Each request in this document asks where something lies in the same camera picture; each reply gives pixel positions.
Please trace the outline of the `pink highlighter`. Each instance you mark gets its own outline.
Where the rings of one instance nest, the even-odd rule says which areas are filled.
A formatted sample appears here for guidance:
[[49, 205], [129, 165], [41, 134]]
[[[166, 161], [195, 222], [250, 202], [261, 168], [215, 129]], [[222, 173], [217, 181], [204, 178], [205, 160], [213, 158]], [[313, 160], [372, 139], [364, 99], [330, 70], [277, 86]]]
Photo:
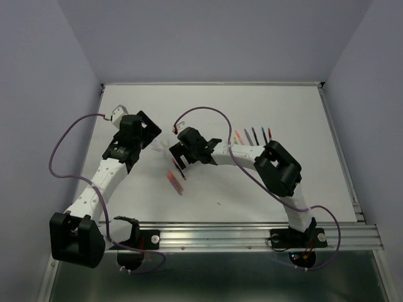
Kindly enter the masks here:
[[171, 183], [171, 185], [173, 186], [173, 188], [176, 190], [176, 192], [177, 192], [180, 196], [182, 196], [184, 189], [183, 189], [182, 185], [179, 183], [179, 181], [177, 180], [177, 178], [175, 177], [175, 175], [174, 175], [171, 171], [169, 171], [169, 172], [167, 173], [167, 179], [168, 179], [168, 181]]

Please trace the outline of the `blue pen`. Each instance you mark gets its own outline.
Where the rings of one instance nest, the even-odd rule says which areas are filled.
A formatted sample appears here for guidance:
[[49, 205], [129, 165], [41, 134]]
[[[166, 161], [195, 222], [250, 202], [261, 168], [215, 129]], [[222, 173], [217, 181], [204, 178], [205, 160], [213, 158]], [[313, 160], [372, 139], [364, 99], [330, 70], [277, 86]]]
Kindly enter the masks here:
[[266, 145], [266, 144], [268, 144], [268, 138], [266, 136], [266, 132], [265, 132], [265, 129], [264, 129], [263, 126], [261, 127], [261, 132], [263, 134], [263, 139], [264, 139], [264, 142], [265, 142], [265, 145]]

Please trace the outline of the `dark red pen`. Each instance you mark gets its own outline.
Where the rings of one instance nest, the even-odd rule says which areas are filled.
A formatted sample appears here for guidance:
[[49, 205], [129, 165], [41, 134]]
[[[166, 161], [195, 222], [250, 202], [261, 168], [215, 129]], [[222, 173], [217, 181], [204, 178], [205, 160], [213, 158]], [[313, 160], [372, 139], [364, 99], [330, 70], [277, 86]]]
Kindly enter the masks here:
[[184, 173], [183, 173], [182, 169], [180, 168], [179, 164], [174, 159], [172, 159], [172, 162], [173, 162], [175, 168], [178, 170], [178, 172], [179, 172], [180, 176], [182, 177], [182, 179], [184, 181], [186, 181], [186, 176], [184, 175]]

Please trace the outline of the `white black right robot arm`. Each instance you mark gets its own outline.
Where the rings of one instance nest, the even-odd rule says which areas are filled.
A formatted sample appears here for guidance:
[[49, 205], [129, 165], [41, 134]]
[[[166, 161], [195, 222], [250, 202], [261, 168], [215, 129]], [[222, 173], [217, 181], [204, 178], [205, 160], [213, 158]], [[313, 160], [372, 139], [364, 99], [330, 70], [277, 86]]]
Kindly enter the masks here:
[[291, 241], [305, 245], [312, 239], [315, 218], [305, 202], [302, 187], [301, 165], [277, 141], [265, 146], [232, 145], [219, 138], [205, 140], [200, 132], [187, 127], [177, 136], [179, 142], [169, 148], [181, 169], [200, 162], [210, 165], [234, 165], [248, 176], [249, 170], [258, 173], [258, 184], [280, 199], [288, 217]]

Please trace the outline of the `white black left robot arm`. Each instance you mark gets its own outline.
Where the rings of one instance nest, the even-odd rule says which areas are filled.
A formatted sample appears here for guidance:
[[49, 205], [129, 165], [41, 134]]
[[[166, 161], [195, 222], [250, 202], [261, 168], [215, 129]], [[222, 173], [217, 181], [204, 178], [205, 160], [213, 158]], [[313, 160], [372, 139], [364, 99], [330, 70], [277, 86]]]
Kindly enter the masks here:
[[112, 247], [148, 254], [135, 218], [110, 219], [106, 208], [119, 184], [140, 158], [140, 153], [162, 130], [143, 112], [135, 115], [126, 107], [116, 107], [108, 121], [117, 128], [102, 154], [94, 176], [84, 181], [86, 187], [62, 213], [54, 213], [49, 222], [51, 254], [55, 260], [95, 268], [105, 251]]

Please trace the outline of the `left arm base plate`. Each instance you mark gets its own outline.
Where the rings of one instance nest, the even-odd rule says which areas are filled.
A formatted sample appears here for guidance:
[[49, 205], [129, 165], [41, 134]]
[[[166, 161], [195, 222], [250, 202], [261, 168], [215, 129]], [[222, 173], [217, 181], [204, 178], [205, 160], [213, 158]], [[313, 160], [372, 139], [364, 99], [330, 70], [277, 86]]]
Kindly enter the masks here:
[[158, 250], [161, 231], [140, 226], [135, 218], [116, 216], [110, 221], [111, 239], [121, 245], [141, 250]]

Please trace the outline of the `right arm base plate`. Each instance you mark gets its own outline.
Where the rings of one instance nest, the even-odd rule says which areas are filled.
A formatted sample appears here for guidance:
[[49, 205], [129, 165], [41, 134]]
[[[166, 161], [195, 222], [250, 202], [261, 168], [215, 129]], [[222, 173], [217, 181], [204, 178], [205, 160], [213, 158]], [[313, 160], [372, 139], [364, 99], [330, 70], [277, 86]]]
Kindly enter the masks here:
[[315, 218], [304, 232], [288, 228], [270, 230], [266, 239], [274, 249], [304, 249], [307, 247], [326, 248], [327, 240], [323, 228], [318, 228]]

